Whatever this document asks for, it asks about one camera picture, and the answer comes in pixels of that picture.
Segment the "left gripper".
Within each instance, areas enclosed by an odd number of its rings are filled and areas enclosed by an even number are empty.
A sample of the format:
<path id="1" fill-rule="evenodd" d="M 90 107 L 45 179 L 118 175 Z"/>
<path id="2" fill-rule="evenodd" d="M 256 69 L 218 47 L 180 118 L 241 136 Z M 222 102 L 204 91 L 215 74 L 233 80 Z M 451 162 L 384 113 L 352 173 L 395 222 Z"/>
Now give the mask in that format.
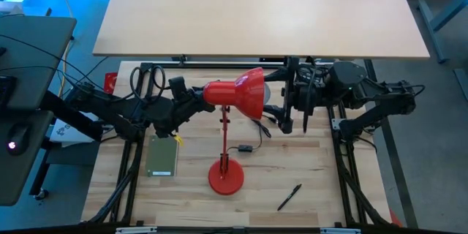
<path id="1" fill-rule="evenodd" d="M 212 113 L 216 107 L 203 100 L 203 87 L 193 86 L 187 88 L 182 76 L 169 79 L 172 99 L 164 99 L 157 103 L 155 130 L 158 137 L 169 137 L 174 130 L 189 119 L 188 112 L 193 116 L 196 113 Z"/>

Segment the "red desk lamp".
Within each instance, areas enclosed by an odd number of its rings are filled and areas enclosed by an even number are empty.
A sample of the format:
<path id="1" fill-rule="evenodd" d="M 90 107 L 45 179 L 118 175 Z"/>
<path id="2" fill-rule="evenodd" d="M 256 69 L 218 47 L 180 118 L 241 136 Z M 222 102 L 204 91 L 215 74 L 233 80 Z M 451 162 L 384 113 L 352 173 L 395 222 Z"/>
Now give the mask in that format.
<path id="1" fill-rule="evenodd" d="M 234 81 L 213 81 L 204 87 L 204 101 L 219 105 L 222 111 L 222 153 L 208 171 L 209 185 L 220 195 L 233 195 L 244 184 L 243 168 L 229 157 L 227 150 L 227 114 L 233 106 L 246 117 L 258 120 L 263 114 L 264 97 L 265 81 L 261 67 L 246 71 Z"/>

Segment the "silver metal bracket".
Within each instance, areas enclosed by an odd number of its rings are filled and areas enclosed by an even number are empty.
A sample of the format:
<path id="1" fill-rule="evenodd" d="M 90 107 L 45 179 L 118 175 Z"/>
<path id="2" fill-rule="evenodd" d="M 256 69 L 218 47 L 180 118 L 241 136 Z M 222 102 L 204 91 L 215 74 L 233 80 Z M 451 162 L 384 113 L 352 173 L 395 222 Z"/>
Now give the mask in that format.
<path id="1" fill-rule="evenodd" d="M 155 234 L 157 227 L 119 227 L 116 229 L 115 234 Z"/>
<path id="2" fill-rule="evenodd" d="M 353 228 L 323 227 L 320 229 L 320 234 L 362 234 L 362 232 Z"/>

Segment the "white box with logo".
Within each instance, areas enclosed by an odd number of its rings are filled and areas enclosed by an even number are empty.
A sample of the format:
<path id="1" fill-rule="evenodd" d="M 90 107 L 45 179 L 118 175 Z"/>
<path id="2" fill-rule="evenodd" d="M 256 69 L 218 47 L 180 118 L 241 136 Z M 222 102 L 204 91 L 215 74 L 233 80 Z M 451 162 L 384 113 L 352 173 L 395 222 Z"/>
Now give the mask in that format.
<path id="1" fill-rule="evenodd" d="M 58 118 L 53 125 L 49 139 L 53 143 L 60 143 L 62 147 L 94 141 L 91 137 L 79 132 L 76 128 Z"/>

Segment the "dark grey side desk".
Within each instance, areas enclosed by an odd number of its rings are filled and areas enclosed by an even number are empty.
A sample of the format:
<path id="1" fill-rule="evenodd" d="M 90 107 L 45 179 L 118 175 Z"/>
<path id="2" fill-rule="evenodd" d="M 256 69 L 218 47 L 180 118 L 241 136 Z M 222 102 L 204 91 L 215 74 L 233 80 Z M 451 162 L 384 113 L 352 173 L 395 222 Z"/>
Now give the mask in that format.
<path id="1" fill-rule="evenodd" d="M 0 206 L 18 201 L 53 113 L 39 105 L 70 41 L 74 18 L 9 16 L 0 18 L 0 75 L 15 79 L 0 103 Z M 29 147 L 17 156 L 7 151 L 7 133 L 20 122 L 31 124 Z"/>

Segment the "red corner bracket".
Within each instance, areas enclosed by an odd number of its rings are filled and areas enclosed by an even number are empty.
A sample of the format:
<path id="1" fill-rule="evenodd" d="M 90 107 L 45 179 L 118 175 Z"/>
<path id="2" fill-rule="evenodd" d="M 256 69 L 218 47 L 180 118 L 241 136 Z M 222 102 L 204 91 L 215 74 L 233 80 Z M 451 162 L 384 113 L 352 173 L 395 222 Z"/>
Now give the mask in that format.
<path id="1" fill-rule="evenodd" d="M 117 72 L 108 72 L 105 74 L 103 89 L 106 93 L 112 94 L 114 92 L 117 76 Z"/>
<path id="2" fill-rule="evenodd" d="M 390 211 L 390 218 L 391 218 L 392 224 L 394 224 L 394 225 L 396 225 L 398 227 L 403 227 L 403 223 L 399 220 L 399 218 L 393 212 L 393 210 L 390 209 L 389 211 Z"/>

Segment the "large wooden desk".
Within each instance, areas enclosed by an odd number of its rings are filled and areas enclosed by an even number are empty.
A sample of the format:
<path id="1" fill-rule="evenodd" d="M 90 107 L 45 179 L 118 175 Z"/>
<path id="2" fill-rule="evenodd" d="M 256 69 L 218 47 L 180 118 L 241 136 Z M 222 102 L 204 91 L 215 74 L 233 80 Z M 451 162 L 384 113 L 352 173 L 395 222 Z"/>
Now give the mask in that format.
<path id="1" fill-rule="evenodd" d="M 407 0 L 110 0 L 93 53 L 429 57 Z"/>

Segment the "green notebook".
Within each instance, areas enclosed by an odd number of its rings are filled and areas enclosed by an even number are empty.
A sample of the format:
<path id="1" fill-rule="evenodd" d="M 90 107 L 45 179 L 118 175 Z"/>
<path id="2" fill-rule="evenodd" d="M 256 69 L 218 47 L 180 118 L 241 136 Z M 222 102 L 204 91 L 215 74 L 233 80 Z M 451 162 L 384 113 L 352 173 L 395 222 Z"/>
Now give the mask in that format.
<path id="1" fill-rule="evenodd" d="M 178 142 L 173 137 L 151 136 L 146 155 L 148 177 L 173 177 L 176 175 Z"/>

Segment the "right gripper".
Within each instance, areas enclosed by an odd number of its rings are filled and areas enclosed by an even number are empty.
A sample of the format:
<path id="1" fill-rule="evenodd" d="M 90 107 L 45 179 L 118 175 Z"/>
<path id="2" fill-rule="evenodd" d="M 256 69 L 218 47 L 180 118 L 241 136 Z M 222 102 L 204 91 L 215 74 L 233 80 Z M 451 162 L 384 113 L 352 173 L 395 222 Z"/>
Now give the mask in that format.
<path id="1" fill-rule="evenodd" d="M 303 113 L 303 133 L 307 130 L 308 118 L 321 100 L 320 89 L 325 86 L 323 78 L 328 72 L 325 66 L 317 66 L 314 61 L 301 64 L 299 58 L 284 59 L 287 77 L 282 89 L 283 108 L 276 105 L 265 105 L 263 112 L 271 114 L 277 124 L 282 124 L 282 132 L 290 134 L 293 130 L 291 110 L 294 108 Z M 265 82 L 284 81 L 284 68 L 264 75 Z"/>

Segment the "black leg with caster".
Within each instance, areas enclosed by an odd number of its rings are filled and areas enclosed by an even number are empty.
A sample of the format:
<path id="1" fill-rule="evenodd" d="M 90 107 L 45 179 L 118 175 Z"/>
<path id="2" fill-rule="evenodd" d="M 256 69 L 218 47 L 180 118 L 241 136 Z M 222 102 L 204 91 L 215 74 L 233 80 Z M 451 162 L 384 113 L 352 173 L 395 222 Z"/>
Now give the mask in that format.
<path id="1" fill-rule="evenodd" d="M 47 149 L 45 151 L 29 191 L 29 194 L 37 201 L 44 200 L 49 195 L 48 190 L 43 189 L 42 185 L 50 167 L 50 164 L 48 163 L 48 157 L 50 152 L 50 149 Z"/>

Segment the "black pen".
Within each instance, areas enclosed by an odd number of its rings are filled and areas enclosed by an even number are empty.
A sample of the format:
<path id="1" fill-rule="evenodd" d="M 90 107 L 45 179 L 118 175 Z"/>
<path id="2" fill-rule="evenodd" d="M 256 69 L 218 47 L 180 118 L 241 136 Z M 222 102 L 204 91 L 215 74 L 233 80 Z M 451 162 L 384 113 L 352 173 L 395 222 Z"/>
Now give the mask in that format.
<path id="1" fill-rule="evenodd" d="M 293 198 L 293 196 L 297 193 L 297 191 L 302 187 L 302 184 L 298 184 L 294 187 L 294 189 L 289 193 L 289 195 L 285 198 L 284 201 L 278 206 L 276 209 L 277 211 L 280 211 L 283 209 L 283 207 Z"/>

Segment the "black computer mouse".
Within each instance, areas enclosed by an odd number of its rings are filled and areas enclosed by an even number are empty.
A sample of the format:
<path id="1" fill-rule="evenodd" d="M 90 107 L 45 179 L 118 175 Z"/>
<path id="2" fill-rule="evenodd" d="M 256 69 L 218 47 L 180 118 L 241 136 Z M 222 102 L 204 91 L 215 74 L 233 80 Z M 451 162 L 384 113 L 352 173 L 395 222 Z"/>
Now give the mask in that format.
<path id="1" fill-rule="evenodd" d="M 7 151 L 10 155 L 23 154 L 29 147 L 31 124 L 20 122 L 14 124 L 7 133 Z"/>

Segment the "grey metal desk frame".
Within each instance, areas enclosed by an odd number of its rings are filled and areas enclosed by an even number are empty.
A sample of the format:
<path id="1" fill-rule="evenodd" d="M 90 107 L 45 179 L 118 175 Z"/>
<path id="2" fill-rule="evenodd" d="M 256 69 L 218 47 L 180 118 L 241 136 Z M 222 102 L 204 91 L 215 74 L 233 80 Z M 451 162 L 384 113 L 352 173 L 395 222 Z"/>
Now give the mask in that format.
<path id="1" fill-rule="evenodd" d="M 441 46 L 438 42 L 437 32 L 451 21 L 463 8 L 468 6 L 468 0 L 450 0 L 449 4 L 436 15 L 429 8 L 426 0 L 418 0 L 418 10 L 420 11 L 426 28 L 429 31 L 432 44 L 437 55 L 437 62 L 443 64 L 448 61 L 442 54 Z"/>

